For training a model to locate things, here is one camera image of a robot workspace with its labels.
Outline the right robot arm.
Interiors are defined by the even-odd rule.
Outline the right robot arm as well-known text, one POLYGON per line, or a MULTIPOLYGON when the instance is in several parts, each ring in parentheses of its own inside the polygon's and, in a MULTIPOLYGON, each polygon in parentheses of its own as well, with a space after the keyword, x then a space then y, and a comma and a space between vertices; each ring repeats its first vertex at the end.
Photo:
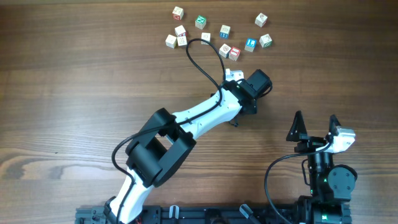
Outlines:
POLYGON ((358 174, 347 165, 335 165, 333 156, 352 146, 355 137, 354 130, 343 127, 335 115, 330 116, 329 132, 324 138, 309 136, 302 112, 296 112, 286 140, 297 143, 297 156, 307 156, 309 178, 305 183, 311 195, 295 202, 294 223, 352 222, 349 202, 358 174))

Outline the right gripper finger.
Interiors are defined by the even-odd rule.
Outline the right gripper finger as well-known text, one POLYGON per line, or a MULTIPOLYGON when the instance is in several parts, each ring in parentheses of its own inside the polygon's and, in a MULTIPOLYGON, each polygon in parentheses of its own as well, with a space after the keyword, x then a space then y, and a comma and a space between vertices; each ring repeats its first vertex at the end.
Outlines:
POLYGON ((338 134, 338 127, 341 126, 335 114, 330 116, 329 133, 338 134))
POLYGON ((286 137, 286 141, 300 142, 308 140, 308 134, 305 127, 304 119, 301 111, 295 113, 295 117, 286 137))

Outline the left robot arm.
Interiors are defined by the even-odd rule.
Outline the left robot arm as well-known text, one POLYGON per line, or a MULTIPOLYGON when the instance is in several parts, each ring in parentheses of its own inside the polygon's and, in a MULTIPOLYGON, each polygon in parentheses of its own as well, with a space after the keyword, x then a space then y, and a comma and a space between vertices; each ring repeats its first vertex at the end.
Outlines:
POLYGON ((125 148, 127 167, 114 166, 126 179, 118 195, 105 203, 108 223, 135 221, 152 189, 176 173, 200 136, 239 115, 256 114, 257 100, 272 89, 271 79, 260 69, 248 78, 239 70, 224 77, 209 99, 180 112, 157 110, 138 133, 115 147, 115 152, 125 148))

